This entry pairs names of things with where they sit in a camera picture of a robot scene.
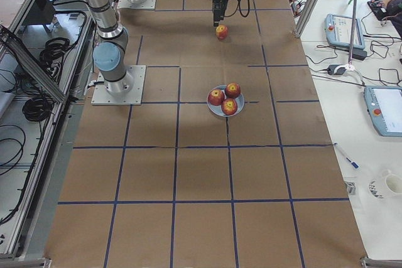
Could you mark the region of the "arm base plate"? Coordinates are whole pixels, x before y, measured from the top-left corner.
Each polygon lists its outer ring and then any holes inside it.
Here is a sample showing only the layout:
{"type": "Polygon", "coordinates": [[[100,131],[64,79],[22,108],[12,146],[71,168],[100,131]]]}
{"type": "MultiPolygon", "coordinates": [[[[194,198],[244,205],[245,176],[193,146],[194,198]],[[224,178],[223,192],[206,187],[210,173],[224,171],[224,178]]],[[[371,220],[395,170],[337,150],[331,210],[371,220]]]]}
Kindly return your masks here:
{"type": "Polygon", "coordinates": [[[156,0],[119,0],[118,9],[154,10],[156,0]]]}
{"type": "Polygon", "coordinates": [[[92,95],[92,105],[141,105],[144,80],[146,76],[145,65],[126,66],[125,77],[118,82],[108,82],[99,72],[92,95]]]}

